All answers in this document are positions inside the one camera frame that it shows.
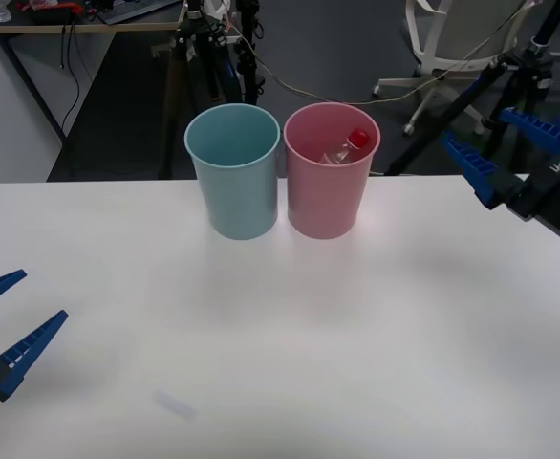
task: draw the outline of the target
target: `power cord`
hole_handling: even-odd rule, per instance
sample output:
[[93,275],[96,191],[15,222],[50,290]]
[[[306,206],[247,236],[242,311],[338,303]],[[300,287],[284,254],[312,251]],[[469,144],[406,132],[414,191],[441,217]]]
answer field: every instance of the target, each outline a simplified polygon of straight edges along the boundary
[[70,32],[68,33],[68,53],[66,55],[66,60],[68,62],[68,70],[70,71],[70,75],[72,75],[72,78],[74,79],[74,82],[76,83],[76,100],[72,104],[72,107],[70,107],[70,110],[68,110],[68,113],[66,113],[66,116],[63,118],[63,122],[61,122],[61,130],[63,132],[65,132],[64,127],[65,127],[65,124],[66,124],[66,120],[68,119],[70,114],[74,111],[76,105],[78,104],[78,101],[80,100],[80,83],[78,82],[78,78],[76,78],[74,70],[72,69],[72,61],[70,59],[70,50],[71,50],[71,46],[72,46],[72,36],[74,35],[74,30],[75,30],[75,22],[76,22],[76,19],[74,19],[72,21],[72,27],[70,28]]
[[93,85],[93,78],[91,77],[91,72],[89,72],[89,67],[87,67],[87,64],[85,63],[85,59],[82,57],[82,53],[80,52],[80,46],[78,45],[78,33],[76,33],[76,31],[74,33],[74,43],[76,44],[76,52],[78,54],[78,59],[82,64],[82,68],[85,69],[85,72],[87,73],[87,77],[89,77],[89,81]]

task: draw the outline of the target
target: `cable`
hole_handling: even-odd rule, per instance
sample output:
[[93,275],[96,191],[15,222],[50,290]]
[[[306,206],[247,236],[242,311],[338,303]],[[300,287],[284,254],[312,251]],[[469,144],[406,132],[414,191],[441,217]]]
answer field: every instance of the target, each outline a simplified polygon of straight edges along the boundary
[[89,81],[91,81],[91,84],[93,84],[93,78],[91,77],[91,72],[89,72],[89,68],[87,67],[87,64],[85,64],[85,59],[82,58],[82,53],[80,52],[80,46],[78,46],[78,33],[76,33],[76,31],[74,32],[74,43],[76,45],[76,53],[78,54],[78,59],[80,59],[80,63],[82,64],[82,67],[85,69],[85,72],[87,73],[87,77],[89,77]]
[[68,110],[68,113],[66,113],[66,116],[63,118],[63,121],[61,122],[61,130],[62,131],[64,131],[64,126],[66,124],[66,120],[68,119],[70,114],[74,111],[76,105],[78,104],[78,101],[80,100],[80,83],[78,83],[78,78],[76,78],[74,70],[72,70],[72,62],[70,60],[70,48],[71,48],[71,45],[72,45],[72,35],[74,34],[74,29],[75,29],[75,20],[72,22],[72,27],[70,28],[70,33],[68,34],[68,53],[66,55],[66,60],[68,61],[68,70],[70,71],[70,75],[72,75],[72,78],[74,79],[74,82],[76,83],[76,100],[74,101],[74,103],[72,104],[72,107],[70,107],[70,110]]
[[61,28],[61,59],[60,59],[60,63],[59,63],[59,67],[61,67],[61,70],[63,70],[65,67],[63,65],[63,50],[64,48],[64,44],[66,41],[66,25],[64,24],[63,27]]
[[[228,7],[227,4],[225,2],[225,0],[221,0],[223,2],[223,4],[225,5],[225,7],[227,8],[228,11]],[[328,98],[322,98],[316,94],[313,93],[309,93],[307,91],[303,91],[301,89],[295,88],[290,86],[289,84],[285,83],[281,78],[279,78],[278,76],[276,76],[268,67],[268,65],[265,63],[265,61],[261,58],[260,55],[258,55],[254,49],[252,48],[252,46],[250,46],[250,43],[248,43],[248,41],[244,38],[244,36],[242,35],[242,33],[238,30],[237,27],[235,27],[235,25],[230,21],[229,16],[227,15],[226,20],[227,20],[227,25],[230,29],[233,29],[235,32],[237,32],[240,37],[242,37],[242,39],[246,42],[247,46],[250,48],[250,51],[254,54],[254,56],[257,58],[257,60],[259,61],[259,63],[261,64],[261,66],[268,72],[268,74],[273,78],[273,80],[278,83],[283,89],[296,94],[300,97],[303,98],[309,98],[309,99],[314,99],[314,100],[322,100],[322,101],[326,101],[326,102],[339,102],[339,103],[344,103],[347,105],[373,105],[373,104],[377,104],[377,103],[384,103],[384,102],[395,102],[395,101],[399,101],[399,100],[404,100],[406,98],[409,98],[410,96],[412,96],[413,94],[415,94],[416,92],[418,92],[419,90],[421,90],[422,88],[428,86],[429,84],[438,81],[442,78],[444,78],[448,73],[450,73],[451,71],[453,71],[454,69],[456,69],[457,67],[459,68],[459,71],[466,66],[469,62],[470,62],[470,58],[475,55],[481,48],[483,48],[486,44],[488,44],[488,42],[494,38],[494,36],[497,34],[498,31],[500,31],[507,23],[509,23],[511,20],[513,20],[518,14],[520,14],[520,12],[522,11],[522,9],[530,2],[531,0],[525,0],[517,9],[516,11],[508,18],[506,19],[486,40],[484,40],[482,43],[480,43],[478,46],[476,46],[473,50],[471,50],[463,59],[461,59],[459,62],[457,62],[456,64],[454,64],[453,66],[451,66],[450,68],[448,68],[447,70],[445,70],[443,73],[441,73],[438,76],[434,76],[431,79],[429,79],[428,81],[425,81],[423,84],[421,84],[420,86],[416,87],[415,89],[409,91],[408,93],[404,94],[403,96],[400,96],[398,98],[384,98],[384,99],[379,99],[379,100],[369,100],[369,101],[358,101],[358,102],[346,102],[346,101],[341,101],[341,100],[333,100],[333,99],[328,99]]]

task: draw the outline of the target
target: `tripod stand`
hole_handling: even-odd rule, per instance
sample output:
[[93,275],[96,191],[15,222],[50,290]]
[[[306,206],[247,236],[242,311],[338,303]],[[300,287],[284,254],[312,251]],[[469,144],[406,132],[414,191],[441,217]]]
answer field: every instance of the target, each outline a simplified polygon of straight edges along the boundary
[[[394,160],[384,175],[399,175],[424,148],[435,140],[447,125],[471,105],[505,72],[513,72],[490,118],[483,121],[491,130],[483,156],[489,159],[499,148],[508,124],[499,120],[507,107],[525,101],[526,113],[536,113],[548,95],[552,82],[552,60],[548,53],[549,40],[560,24],[560,0],[556,0],[539,32],[522,50],[499,55],[486,67],[478,79],[467,88],[431,125]],[[510,170],[523,169],[527,163],[530,144],[519,135],[511,159]]]
[[205,72],[207,89],[212,100],[220,99],[219,84],[228,103],[242,102],[242,86],[233,70],[221,22],[202,10],[201,0],[190,0],[185,20],[172,41],[163,101],[162,149],[158,178],[172,178],[172,161],[179,127],[179,117],[188,93],[193,112],[197,103],[191,88],[188,67],[188,42],[193,40]]

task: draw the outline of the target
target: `table surface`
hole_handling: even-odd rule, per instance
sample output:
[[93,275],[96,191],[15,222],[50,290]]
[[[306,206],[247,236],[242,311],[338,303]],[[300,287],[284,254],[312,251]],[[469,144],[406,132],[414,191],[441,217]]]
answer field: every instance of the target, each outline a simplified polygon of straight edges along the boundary
[[70,314],[0,459],[560,457],[560,238],[403,177],[315,241],[285,190],[236,242],[196,182],[0,186],[0,352]]
[[[29,15],[19,11],[15,0],[9,3],[12,20],[0,23],[2,33],[61,33],[63,26],[39,26],[33,24]],[[81,18],[75,26],[77,33],[114,33],[114,32],[150,32],[150,31],[175,31],[181,13],[182,3],[177,3],[148,14],[129,19],[120,24],[108,26],[99,19],[89,22]]]

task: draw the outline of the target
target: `metal stand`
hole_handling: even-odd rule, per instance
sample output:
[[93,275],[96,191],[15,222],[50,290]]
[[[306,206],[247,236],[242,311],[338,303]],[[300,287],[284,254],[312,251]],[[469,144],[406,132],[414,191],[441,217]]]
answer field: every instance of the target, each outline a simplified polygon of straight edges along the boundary
[[[479,78],[476,79],[430,126],[410,145],[407,150],[394,160],[384,175],[399,175],[413,162],[424,148],[447,127],[463,110],[471,105],[505,72],[513,72],[499,102],[490,118],[483,121],[484,127],[490,129],[484,157],[490,158],[499,148],[507,130],[507,123],[499,120],[501,112],[510,106],[525,101],[526,113],[537,113],[548,95],[552,82],[552,59],[548,53],[549,40],[560,24],[560,0],[552,7],[539,32],[530,40],[528,46],[520,51],[511,51],[499,55]],[[530,144],[524,136],[519,135],[511,159],[510,169],[522,170],[527,162]]]
[[[259,20],[256,17],[259,12],[259,0],[237,0],[236,8],[241,14],[242,19],[242,35],[250,44],[252,49],[256,45],[253,42],[253,36],[256,30],[263,30]],[[257,60],[248,45],[241,38],[234,46],[234,51],[239,56],[237,70],[244,76],[244,103],[256,105],[257,99],[263,94],[263,85],[265,79],[257,75]]]
[[201,0],[190,0],[187,17],[176,31],[167,69],[163,102],[162,150],[158,173],[160,180],[172,178],[172,161],[185,92],[188,93],[193,112],[197,113],[188,68],[189,40],[193,40],[202,61],[210,97],[213,100],[220,98],[218,78],[226,101],[242,102],[242,86],[229,59],[229,49],[221,22],[205,14]]

